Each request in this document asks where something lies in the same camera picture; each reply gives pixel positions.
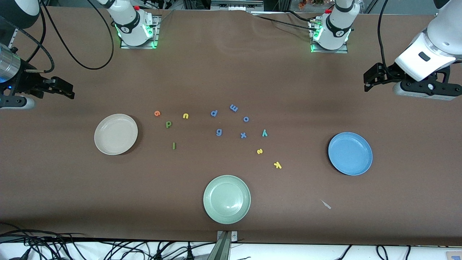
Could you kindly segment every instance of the black cable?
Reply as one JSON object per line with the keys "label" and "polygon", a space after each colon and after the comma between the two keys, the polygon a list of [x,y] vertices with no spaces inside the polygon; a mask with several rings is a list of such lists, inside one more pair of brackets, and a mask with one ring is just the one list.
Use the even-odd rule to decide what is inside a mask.
{"label": "black cable", "polygon": [[[40,7],[39,7],[39,11],[40,11],[40,17],[42,18],[42,36],[40,37],[39,42],[43,44],[43,41],[45,40],[45,35],[47,34],[47,24],[45,22],[45,16],[43,15],[43,11]],[[29,63],[34,58],[35,54],[37,54],[39,49],[40,49],[40,46],[37,45],[37,47],[35,47],[34,52],[32,52],[29,58],[27,58],[26,60],[27,63]]]}
{"label": "black cable", "polygon": [[19,258],[19,260],[27,260],[29,258],[30,248],[24,252],[24,254]]}
{"label": "black cable", "polygon": [[186,256],[186,260],[194,260],[193,250],[191,249],[191,242],[188,242],[188,255]]}
{"label": "black cable", "polygon": [[147,254],[149,255],[149,257],[151,257],[151,249],[149,248],[149,243],[146,243],[146,247],[147,247]]}
{"label": "black cable", "polygon": [[51,25],[53,26],[53,29],[55,30],[56,34],[58,35],[59,37],[59,40],[61,41],[62,45],[64,46],[64,48],[66,48],[67,52],[69,53],[69,55],[72,57],[72,59],[74,59],[74,61],[76,63],[78,63],[80,66],[86,68],[86,69],[89,69],[89,70],[98,70],[98,69],[102,69],[104,68],[106,65],[109,64],[109,62],[112,60],[112,56],[114,56],[114,39],[112,38],[112,33],[111,33],[111,29],[109,28],[109,25],[108,23],[106,22],[106,20],[104,19],[103,15],[99,12],[99,10],[95,7],[95,5],[90,1],[90,0],[87,0],[87,2],[93,7],[93,9],[96,10],[96,12],[98,13],[98,15],[101,17],[101,19],[103,20],[104,24],[106,25],[106,28],[108,29],[108,33],[109,33],[109,36],[111,38],[111,45],[112,45],[112,50],[111,50],[111,55],[109,57],[109,59],[107,60],[107,62],[100,66],[100,67],[97,67],[97,68],[91,68],[91,67],[88,67],[88,66],[85,66],[84,64],[82,64],[80,61],[77,60],[77,58],[74,56],[74,54],[72,54],[72,52],[70,51],[70,49],[67,47],[66,43],[64,42],[61,34],[59,33],[58,31],[58,28],[56,28],[56,25],[55,25],[55,22],[53,21],[53,19],[51,18],[51,15],[50,13],[48,12],[48,8],[46,7],[46,5],[44,4],[43,0],[40,0],[42,2],[42,5],[43,5],[43,8],[45,9],[45,12],[47,13],[47,16],[48,16],[48,19],[50,19],[50,22],[51,22]]}
{"label": "black cable", "polygon": [[380,11],[380,14],[378,16],[378,23],[377,23],[377,36],[378,36],[378,44],[380,45],[380,55],[382,56],[382,64],[383,68],[385,69],[385,72],[387,73],[388,77],[391,77],[393,79],[397,79],[395,76],[393,76],[390,71],[388,70],[387,64],[385,62],[385,54],[383,51],[383,43],[382,43],[382,36],[380,35],[380,26],[382,24],[382,16],[383,16],[383,11],[385,10],[385,7],[387,6],[388,0],[385,0],[383,2],[382,10]]}
{"label": "black cable", "polygon": [[18,31],[22,32],[24,35],[26,35],[29,39],[31,39],[33,42],[35,42],[35,44],[37,44],[44,52],[45,54],[47,55],[48,59],[50,60],[50,63],[51,63],[51,68],[48,69],[48,70],[32,70],[30,71],[31,73],[49,73],[49,72],[52,72],[54,69],[55,69],[55,62],[53,61],[53,58],[51,57],[51,54],[47,51],[47,49],[39,42],[37,41],[34,37],[32,37],[32,35],[30,35],[29,33],[27,33],[26,31],[24,31],[23,29],[17,27],[14,23],[8,21],[7,19],[5,19],[5,17],[1,16],[0,15],[0,18],[2,18],[7,24],[13,26],[14,28],[16,28]]}
{"label": "black cable", "polygon": [[[8,231],[8,232],[5,232],[3,234],[0,234],[0,237],[10,237],[10,236],[13,236],[13,237],[16,237],[16,236],[19,236],[19,237],[23,237],[24,238],[24,245],[25,246],[29,246],[31,249],[33,249],[34,251],[36,251],[37,253],[39,253],[40,255],[40,259],[46,259],[45,256],[40,252],[40,249],[38,246],[45,246],[49,251],[50,251],[50,254],[53,257],[53,259],[63,259],[61,257],[61,254],[60,254],[60,251],[64,251],[64,253],[66,254],[66,257],[67,259],[69,260],[73,260],[73,258],[71,257],[71,254],[69,253],[69,250],[67,249],[67,246],[66,246],[66,242],[64,241],[64,237],[63,237],[63,234],[59,234],[59,233],[55,233],[55,232],[50,232],[50,231],[43,231],[43,230],[37,230],[37,229],[21,229],[19,228],[18,226],[15,226],[15,225],[12,225],[12,224],[9,224],[9,223],[3,223],[3,222],[0,222],[0,224],[3,224],[3,225],[7,225],[7,226],[10,226],[10,227],[13,227],[15,228],[16,230],[13,230],[13,231]],[[47,234],[47,235],[53,235],[53,236],[56,236],[56,238],[54,238],[54,241],[52,242],[52,246],[55,248],[56,251],[54,251],[51,246],[45,242],[45,238],[47,237],[36,237],[36,236],[33,236],[32,233],[42,233],[42,234]],[[86,260],[86,258],[82,255],[82,253],[80,252],[79,248],[75,245],[75,243],[72,241],[72,235],[67,233],[67,234],[64,234],[64,235],[68,235],[70,238],[71,238],[71,242],[74,244],[74,246],[76,247],[77,251],[79,252],[79,254],[82,256],[82,258],[84,260]]]}
{"label": "black cable", "polygon": [[[124,246],[128,246],[129,244],[133,242],[120,242],[117,246],[120,246],[122,243],[126,243]],[[113,248],[106,254],[103,260],[111,260],[112,257],[122,249],[122,247],[119,247],[116,251],[113,252],[113,250],[115,249],[115,246],[116,246],[116,243],[114,242]]]}
{"label": "black cable", "polygon": [[[385,258],[383,258],[382,255],[379,253],[379,251],[378,251],[379,248],[382,248],[383,251],[385,252]],[[376,252],[377,252],[378,257],[380,257],[380,259],[382,259],[382,260],[388,260],[387,250],[385,250],[385,247],[384,247],[384,246],[376,246]]]}
{"label": "black cable", "polygon": [[411,246],[407,246],[407,253],[406,253],[406,257],[404,258],[404,260],[408,259],[410,253],[411,253]]}
{"label": "black cable", "polygon": [[122,257],[119,259],[119,260],[123,260],[129,253],[132,253],[136,248],[144,245],[144,244],[147,244],[147,242],[141,242],[140,244],[138,244],[137,246],[133,247],[132,249],[130,249],[129,251],[126,251],[122,254]]}
{"label": "black cable", "polygon": [[[201,245],[193,246],[193,247],[191,247],[191,249],[190,249],[190,250],[192,250],[192,249],[194,249],[194,248],[203,247],[203,246],[206,246],[206,245],[212,245],[212,244],[215,244],[215,242],[210,242],[210,243],[205,243],[205,244],[201,244]],[[175,255],[174,257],[170,258],[170,260],[173,260],[173,259],[177,258],[178,256],[180,256],[180,255],[182,255],[182,254],[184,254],[184,253],[187,253],[187,252],[188,252],[188,250],[186,250],[186,251],[183,251],[183,252],[181,252],[181,253],[179,253],[179,254]]]}
{"label": "black cable", "polygon": [[157,250],[156,254],[153,256],[153,259],[161,258],[162,253],[165,251],[165,249],[167,249],[167,247],[169,247],[173,243],[175,242],[170,241],[165,246],[163,246],[160,250]]}
{"label": "black cable", "polygon": [[184,249],[188,249],[187,247],[180,247],[180,248],[177,248],[175,251],[173,251],[173,252],[171,252],[170,254],[164,256],[164,258],[167,258],[167,257],[173,255],[174,253],[178,252],[180,249],[183,249],[183,248],[184,248]]}
{"label": "black cable", "polygon": [[112,245],[111,250],[109,250],[109,252],[104,256],[103,260],[105,260],[112,253],[112,251],[115,249],[116,242],[112,243],[111,245]]}
{"label": "black cable", "polygon": [[352,247],[353,245],[349,245],[345,251],[343,252],[343,255],[340,257],[340,258],[337,258],[337,260],[343,260],[343,258],[345,257],[345,255],[348,253],[348,251],[350,250],[350,248]]}
{"label": "black cable", "polygon": [[157,26],[159,26],[161,23],[163,23],[163,22],[167,19],[167,17],[168,17],[169,15],[173,14],[173,11],[174,11],[174,10],[171,10],[164,18],[161,18],[160,23],[158,23],[158,24],[156,24],[156,25],[152,25],[151,27],[157,27]]}
{"label": "black cable", "polygon": [[370,4],[369,4],[369,7],[367,7],[365,13],[371,13],[372,9],[374,9],[374,7],[375,7],[375,5],[376,5],[377,3],[378,3],[378,0],[374,0],[373,3],[370,3]]}
{"label": "black cable", "polygon": [[152,259],[153,256],[151,256],[151,254],[146,254],[146,252],[144,252],[143,250],[141,249],[138,249],[138,248],[132,248],[132,247],[127,247],[126,245],[128,245],[129,243],[133,243],[133,242],[137,242],[137,241],[122,241],[120,242],[119,244],[115,244],[117,242],[113,242],[113,243],[110,243],[110,242],[104,242],[104,241],[99,241],[97,239],[92,239],[93,241],[95,242],[98,242],[98,243],[101,243],[101,244],[106,244],[106,245],[111,245],[113,248],[109,251],[109,253],[106,255],[106,257],[111,254],[111,252],[115,249],[115,247],[120,247],[120,248],[125,248],[125,249],[130,249],[130,250],[134,250],[136,251],[136,253],[142,253],[144,256],[147,255],[149,258],[148,259]]}
{"label": "black cable", "polygon": [[82,254],[82,252],[80,251],[80,249],[77,247],[77,245],[76,245],[75,242],[73,241],[72,235],[71,235],[71,234],[67,234],[67,235],[69,235],[69,238],[71,239],[71,243],[72,243],[72,245],[74,245],[75,250],[77,250],[77,252],[80,254],[80,256],[81,256],[84,260],[86,260],[86,258],[83,256],[83,254]]}
{"label": "black cable", "polygon": [[286,22],[274,20],[274,19],[271,19],[271,18],[266,18],[266,17],[258,16],[258,15],[257,15],[257,17],[260,17],[261,19],[265,19],[265,20],[270,20],[270,21],[273,21],[273,22],[276,22],[276,23],[280,23],[280,24],[285,24],[285,25],[290,25],[290,26],[294,26],[294,27],[298,27],[298,28],[307,29],[307,30],[310,30],[310,31],[315,31],[315,30],[316,30],[315,28],[309,28],[309,27],[305,27],[305,26],[294,25],[294,24],[290,24],[290,23],[286,23]]}
{"label": "black cable", "polygon": [[301,16],[299,16],[296,12],[294,11],[291,11],[291,10],[287,10],[287,11],[284,11],[284,12],[289,12],[291,14],[293,14],[295,17],[297,17],[298,19],[302,20],[302,21],[305,21],[305,22],[309,22],[310,19],[307,19],[307,18],[303,18]]}

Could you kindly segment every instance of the metal cylinder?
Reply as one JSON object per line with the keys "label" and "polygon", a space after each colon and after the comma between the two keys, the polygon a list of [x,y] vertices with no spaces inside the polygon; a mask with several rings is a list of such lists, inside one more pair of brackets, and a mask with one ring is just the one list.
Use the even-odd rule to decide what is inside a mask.
{"label": "metal cylinder", "polygon": [[21,66],[21,58],[0,43],[0,83],[10,80]]}

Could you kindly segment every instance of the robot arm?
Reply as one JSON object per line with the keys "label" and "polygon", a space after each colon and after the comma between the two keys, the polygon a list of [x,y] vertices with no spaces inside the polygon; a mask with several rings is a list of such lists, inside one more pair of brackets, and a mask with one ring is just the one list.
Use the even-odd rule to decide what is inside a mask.
{"label": "robot arm", "polygon": [[[462,1],[435,0],[439,14],[420,32],[385,69],[375,64],[364,74],[365,91],[373,86],[397,82],[398,95],[452,100],[462,94],[462,87],[448,83],[449,66],[462,58]],[[443,76],[439,82],[438,75]]]}
{"label": "robot arm", "polygon": [[119,37],[130,46],[139,46],[153,37],[152,14],[133,7],[130,0],[97,0],[114,20]]}
{"label": "robot arm", "polygon": [[326,50],[337,50],[348,40],[351,25],[359,14],[358,0],[337,0],[331,13],[325,13],[316,20],[321,26],[313,40]]}
{"label": "robot arm", "polygon": [[[0,15],[18,29],[31,27],[37,21],[40,7],[37,0],[0,1]],[[57,93],[74,98],[73,86],[58,77],[47,79],[40,73],[30,71],[36,68],[22,60],[17,48],[9,49],[0,43],[0,109],[30,109],[35,101],[17,93],[43,98],[44,92]]]}

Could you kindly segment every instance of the green plate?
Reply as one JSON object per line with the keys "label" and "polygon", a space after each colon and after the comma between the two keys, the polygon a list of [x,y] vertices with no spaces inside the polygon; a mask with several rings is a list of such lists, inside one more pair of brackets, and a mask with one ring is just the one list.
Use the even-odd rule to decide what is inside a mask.
{"label": "green plate", "polygon": [[204,208],[210,218],[218,223],[236,223],[249,211],[249,188],[236,176],[214,178],[205,188]]}

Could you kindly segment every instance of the brown tablecloth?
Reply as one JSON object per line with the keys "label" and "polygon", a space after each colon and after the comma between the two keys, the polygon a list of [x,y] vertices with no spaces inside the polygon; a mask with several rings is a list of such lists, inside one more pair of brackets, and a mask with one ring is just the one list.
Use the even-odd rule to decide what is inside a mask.
{"label": "brown tablecloth", "polygon": [[[94,10],[50,10],[78,59],[105,62],[109,37]],[[389,64],[430,20],[384,16]],[[365,93],[363,73],[380,61],[377,15],[359,15],[354,28],[348,54],[310,53],[303,29],[240,11],[175,11],[156,50],[116,48],[106,68],[89,71],[48,26],[49,76],[72,83],[76,96],[45,94],[33,110],[0,111],[0,220],[108,238],[214,240],[216,230],[238,230],[247,242],[460,245],[462,99],[395,96],[392,84]],[[29,31],[39,38],[40,21]],[[23,58],[34,48],[22,35],[16,46]],[[32,64],[49,67],[41,51]],[[451,81],[462,82],[460,65]],[[108,156],[93,134],[115,113],[132,116],[139,136],[127,153]],[[329,162],[329,140],[344,131],[372,147],[361,176]],[[233,225],[215,223],[202,205],[208,182],[223,174],[252,194]]]}

